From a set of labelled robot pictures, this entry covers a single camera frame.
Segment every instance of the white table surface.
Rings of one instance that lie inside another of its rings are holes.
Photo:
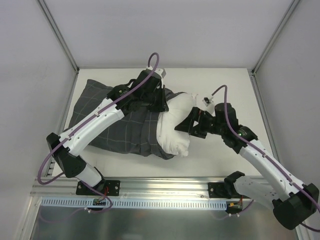
[[[73,108],[87,79],[99,81],[107,86],[125,84],[136,78],[141,69],[81,69],[68,112],[69,125]],[[251,128],[271,152],[267,133],[258,103],[245,68],[167,68],[164,84],[174,92],[198,94],[197,106],[204,109],[204,96],[213,93],[219,86],[228,86],[228,102],[236,109],[239,123]],[[215,103],[223,102],[223,90],[216,94]],[[175,156],[163,160],[151,155],[120,154],[87,146],[81,156],[97,167],[106,177],[218,177],[241,171],[247,176],[260,173],[245,159],[225,146],[221,137],[208,134],[206,139],[191,137],[189,156]],[[61,173],[55,164],[53,176]]]

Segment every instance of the white cloth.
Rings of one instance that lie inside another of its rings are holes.
[[[188,156],[190,136],[186,132],[176,131],[180,124],[196,106],[196,96],[189,93],[181,93],[167,101],[168,112],[161,112],[156,127],[156,139],[167,154]]]

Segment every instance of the wire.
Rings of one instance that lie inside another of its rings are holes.
[[[101,197],[99,197],[97,201],[101,202],[101,201],[105,200],[106,199],[105,196],[107,196],[107,192],[109,192],[108,186],[106,186],[105,189],[104,189],[104,197],[102,197],[102,199],[101,199]]]
[[[130,94],[132,94],[134,91],[136,91],[138,88],[140,88],[156,71],[158,64],[159,64],[159,54],[157,52],[154,52],[151,54],[151,56],[148,59],[148,67],[150,67],[150,61],[153,58],[153,56],[156,56],[156,62],[154,64],[153,69],[151,70],[151,72],[145,77],[145,79],[143,81],[141,81],[137,86],[135,86],[133,89],[131,89],[130,91],[128,91],[126,94],[124,94],[123,96],[117,98],[116,100],[114,100],[113,102],[111,102],[109,105],[103,107],[101,110],[98,111],[98,114],[100,115],[102,112],[104,112],[105,110],[107,110],[108,108],[110,108],[112,105],[118,103],[119,101],[123,100],[124,98],[126,98],[127,96],[129,96]],[[91,120],[93,120],[94,118],[96,118],[96,115],[93,115],[91,117],[89,117],[86,121],[84,121],[82,124],[80,124],[78,127],[76,127],[70,134],[69,137],[72,137],[73,135],[75,135],[76,132],[78,132],[81,128],[83,128],[87,123],[89,123]],[[43,160],[38,174],[37,174],[37,181],[39,182],[40,185],[48,185],[50,183],[52,183],[53,181],[55,181],[56,179],[58,179],[59,177],[61,177],[64,173],[60,173],[57,176],[55,176],[54,178],[48,180],[48,181],[42,181],[41,179],[41,173],[44,170],[44,167],[46,165],[46,163],[49,161],[50,157],[66,142],[68,141],[68,138],[63,139],[56,147],[54,147],[50,153],[45,157],[45,159]],[[87,183],[85,183],[84,181],[81,181],[88,189],[90,189],[92,192],[96,193],[97,195],[100,195],[102,197],[104,197],[104,199],[107,199],[110,203],[109,207],[105,207],[102,210],[99,211],[95,211],[90,209],[88,212],[89,213],[104,213],[107,212],[111,209],[111,207],[113,206],[113,203],[111,201],[111,199],[106,196],[105,194],[102,194],[101,192],[95,190],[94,188],[92,188],[91,186],[89,186]],[[71,216],[73,216],[74,214],[76,214],[77,212],[79,212],[80,210],[82,210],[83,208],[78,208],[77,210],[75,210],[73,213],[71,213],[69,216],[63,218],[62,220],[59,221],[48,221],[46,219],[44,219],[41,214],[39,214],[39,218],[44,221],[45,223],[60,223],[63,222],[67,219],[69,219]]]
[[[219,221],[224,220],[224,219],[227,219],[227,218],[229,218],[229,217],[234,217],[234,216],[237,216],[237,217],[238,217],[238,216],[242,215],[243,213],[245,213],[246,211],[248,211],[248,209],[253,205],[254,201],[255,201],[255,200],[252,199],[251,202],[248,204],[248,206],[246,206],[246,207],[245,207],[241,212],[239,212],[238,214],[228,214],[228,215],[226,215],[226,216],[224,216],[224,217],[218,218],[218,217],[216,217],[216,216],[213,215],[212,211],[210,211],[210,213],[211,213],[212,217],[213,217],[215,220],[219,220]]]
[[[133,92],[135,92],[138,88],[140,88],[156,71],[158,64],[159,64],[159,54],[157,52],[154,52],[151,54],[151,56],[149,57],[148,60],[148,67],[150,66],[150,61],[152,59],[153,56],[156,56],[156,62],[154,64],[153,69],[151,70],[151,72],[145,77],[145,79],[143,81],[141,81],[137,86],[135,86],[133,89],[131,89],[130,91],[128,91],[126,94],[124,94],[123,96],[117,98],[116,100],[114,100],[113,102],[111,102],[109,105],[103,107],[101,110],[98,111],[98,114],[100,115],[102,112],[104,112],[105,110],[107,110],[108,108],[110,108],[112,105],[118,103],[119,101],[123,100],[124,98],[126,98],[127,96],[129,96],[130,94],[132,94]],[[97,115],[92,115],[91,117],[89,117],[87,120],[85,120],[82,124],[80,124],[78,127],[76,127],[70,134],[69,137],[72,137],[73,135],[75,135],[76,132],[78,132],[81,128],[83,128],[87,123],[89,123],[92,119],[96,118]],[[41,185],[47,185],[49,183],[52,183],[53,181],[55,181],[57,178],[59,178],[60,176],[63,175],[63,173],[60,173],[59,175],[55,176],[53,179],[49,180],[49,181],[42,181],[41,180],[41,173],[44,170],[44,167],[46,165],[46,163],[49,161],[50,157],[66,142],[68,141],[68,138],[65,138],[64,140],[62,140],[54,149],[52,149],[50,151],[50,153],[45,157],[43,163],[41,164],[38,174],[37,174],[37,180],[39,182],[39,184]]]
[[[235,204],[240,204],[240,206],[242,206],[243,200],[244,200],[244,196],[241,195],[240,200],[238,202],[236,202]]]
[[[217,90],[215,90],[212,93],[212,96],[215,95],[220,89],[224,88],[224,115],[225,115],[225,120],[226,120],[226,124],[228,125],[228,128],[230,129],[230,131],[240,140],[242,140],[243,142],[245,142],[247,145],[251,146],[252,148],[254,148],[255,150],[257,150],[262,156],[264,156],[266,159],[269,160],[269,162],[272,163],[272,165],[275,166],[276,169],[279,170],[280,173],[282,173],[282,175],[296,188],[298,189],[301,193],[303,193],[317,208],[318,212],[320,213],[320,205],[306,192],[304,191],[301,187],[299,187],[295,182],[293,182],[293,179],[271,158],[269,157],[263,150],[261,150],[259,147],[257,147],[256,145],[252,144],[251,142],[249,142],[248,140],[244,139],[243,137],[239,136],[236,131],[232,128],[230,121],[229,121],[229,117],[228,117],[228,105],[227,105],[227,93],[228,93],[228,87],[227,85],[222,85],[220,86]],[[306,227],[307,229],[320,233],[320,229],[315,229],[312,228],[310,226],[305,225],[304,223],[301,223],[302,226]]]

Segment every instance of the gray plaid cloth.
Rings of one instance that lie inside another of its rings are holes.
[[[111,90],[110,86],[88,79],[74,106],[69,128],[90,114]],[[178,94],[180,93],[165,89],[166,100]],[[145,157],[154,154],[165,160],[171,159],[174,155],[165,153],[157,141],[158,116],[158,112],[150,112],[145,107],[131,112],[104,130],[89,145],[121,154],[131,153]]]

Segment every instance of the white wall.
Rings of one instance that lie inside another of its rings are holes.
[[[320,188],[320,1],[301,1],[257,81],[283,164]],[[320,229],[320,215],[311,218]]]
[[[47,0],[79,67],[253,68],[292,0]]]
[[[35,0],[0,2],[0,239],[26,209],[75,76]]]

